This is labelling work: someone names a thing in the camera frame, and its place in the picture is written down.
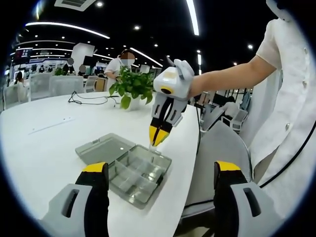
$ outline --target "white table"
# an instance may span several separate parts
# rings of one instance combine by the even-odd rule
[[[97,97],[107,92],[86,93]],[[75,148],[108,133],[149,145],[152,104],[138,111],[104,105],[67,103],[59,96],[25,103],[0,115],[4,165],[17,195],[41,219],[49,201],[85,167]],[[89,102],[102,102],[103,99]],[[198,144],[196,109],[188,106],[183,120],[158,147],[172,159],[166,178],[145,209],[140,210],[109,191],[111,237],[172,237],[189,192]]]

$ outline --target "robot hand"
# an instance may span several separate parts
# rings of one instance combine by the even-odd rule
[[[158,146],[170,134],[172,127],[182,119],[181,113],[188,104],[188,94],[194,78],[194,71],[187,61],[174,60],[175,67],[164,70],[154,80],[157,92],[152,109],[150,144]]]

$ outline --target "ceiling vent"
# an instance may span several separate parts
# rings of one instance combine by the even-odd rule
[[[55,6],[85,11],[96,0],[56,0]]]

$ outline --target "green leaves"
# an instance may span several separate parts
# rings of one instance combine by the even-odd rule
[[[115,84],[113,84],[111,87],[110,87],[110,89],[109,89],[109,93],[110,93],[110,95],[113,95],[114,94],[114,91],[115,91]]]
[[[123,109],[127,110],[128,107],[129,107],[129,105],[130,105],[130,101],[131,101],[131,98],[128,97],[127,95],[125,95],[125,96],[122,98],[122,100],[120,101],[120,106],[121,106]]]
[[[153,100],[153,94],[151,92],[148,92],[146,97],[147,97],[146,104],[150,103]]]
[[[141,96],[141,99],[147,99],[146,104],[153,99],[153,77],[152,73],[134,73],[127,66],[121,67],[119,72],[120,80],[109,89],[110,95],[117,92],[121,97],[121,107],[128,109],[133,99]]]
[[[125,89],[122,85],[120,85],[120,87],[118,88],[118,94],[120,96],[123,96],[125,94]]]

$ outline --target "face mask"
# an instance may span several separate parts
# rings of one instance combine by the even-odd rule
[[[135,62],[135,59],[121,59],[121,61],[125,66],[131,66]]]

